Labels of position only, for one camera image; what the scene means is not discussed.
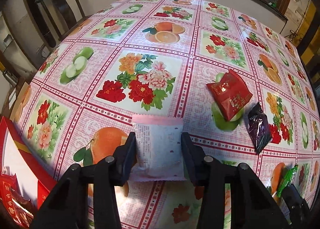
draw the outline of green snack packet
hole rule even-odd
[[[284,188],[293,183],[297,170],[298,170],[298,165],[295,165],[293,168],[287,171],[287,173],[284,176],[282,184],[279,186],[277,190],[277,197],[281,197],[281,193],[284,190]]]

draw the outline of screw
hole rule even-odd
[[[108,163],[113,162],[114,160],[115,160],[115,158],[113,156],[107,156],[105,158],[105,161],[108,162]]]
[[[213,161],[213,158],[212,158],[211,156],[207,155],[207,156],[204,156],[203,160],[204,160],[205,162],[212,162],[212,161]]]
[[[78,163],[74,163],[70,166],[71,170],[75,171],[77,168],[79,168],[79,164]]]
[[[239,165],[240,165],[240,168],[242,168],[243,170],[247,170],[249,168],[249,165],[244,162],[240,163]]]

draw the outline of dark purple snack packet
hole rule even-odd
[[[248,113],[248,119],[247,131],[256,148],[256,153],[259,154],[272,141],[268,118],[259,102]]]

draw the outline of pink checkered tablecloth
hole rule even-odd
[[[206,84],[230,68],[253,94],[245,114],[259,101],[268,116],[273,141],[259,155],[244,122],[224,131],[212,116]],[[63,40],[30,92],[16,125],[56,180],[74,162],[111,155],[133,130],[133,113],[175,116],[206,154],[248,163],[271,193],[281,172],[298,164],[294,184],[312,204],[319,114],[297,50],[232,8],[204,0],[117,0]],[[202,194],[189,181],[128,181],[116,188],[122,227],[195,228]],[[91,186],[89,204],[93,228]],[[226,185],[225,228],[230,217]]]

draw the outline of white snack packet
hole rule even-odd
[[[137,163],[129,180],[186,180],[181,151],[181,118],[133,115]]]

